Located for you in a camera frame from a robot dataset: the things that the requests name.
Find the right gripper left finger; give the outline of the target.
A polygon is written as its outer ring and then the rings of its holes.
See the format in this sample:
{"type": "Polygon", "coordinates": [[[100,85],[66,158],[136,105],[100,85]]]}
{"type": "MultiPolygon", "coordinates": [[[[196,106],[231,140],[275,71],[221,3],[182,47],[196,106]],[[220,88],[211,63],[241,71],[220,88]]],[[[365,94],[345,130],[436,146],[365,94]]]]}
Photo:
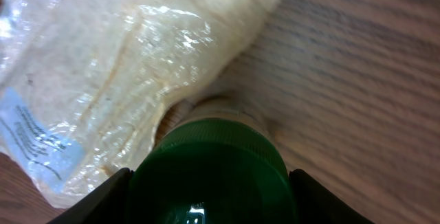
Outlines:
{"type": "Polygon", "coordinates": [[[123,223],[124,207],[133,171],[122,168],[85,198],[48,224],[123,223]]]}

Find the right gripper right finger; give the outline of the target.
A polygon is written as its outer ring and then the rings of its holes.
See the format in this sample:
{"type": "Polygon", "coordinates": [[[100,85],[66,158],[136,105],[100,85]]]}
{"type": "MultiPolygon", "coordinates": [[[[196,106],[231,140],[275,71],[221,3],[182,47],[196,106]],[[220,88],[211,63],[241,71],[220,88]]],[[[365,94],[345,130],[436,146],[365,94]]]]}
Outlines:
{"type": "Polygon", "coordinates": [[[289,173],[299,223],[373,224],[302,169],[289,173]]]}

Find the green lid jar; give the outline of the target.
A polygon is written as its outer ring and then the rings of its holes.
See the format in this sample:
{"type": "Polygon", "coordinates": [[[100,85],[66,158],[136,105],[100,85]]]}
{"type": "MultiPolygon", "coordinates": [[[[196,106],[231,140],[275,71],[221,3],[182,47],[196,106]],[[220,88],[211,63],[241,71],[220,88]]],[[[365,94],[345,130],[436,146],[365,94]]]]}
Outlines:
{"type": "Polygon", "coordinates": [[[297,223],[286,165],[251,102],[200,102],[135,170],[125,223],[297,223]]]}

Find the beige paper pouch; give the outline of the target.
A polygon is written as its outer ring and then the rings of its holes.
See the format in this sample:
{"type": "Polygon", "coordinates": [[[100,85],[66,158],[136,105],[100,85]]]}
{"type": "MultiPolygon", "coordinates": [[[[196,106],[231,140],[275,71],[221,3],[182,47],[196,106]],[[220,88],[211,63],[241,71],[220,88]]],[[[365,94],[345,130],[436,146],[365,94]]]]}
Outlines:
{"type": "Polygon", "coordinates": [[[3,0],[1,152],[70,208],[150,153],[280,0],[3,0]]]}

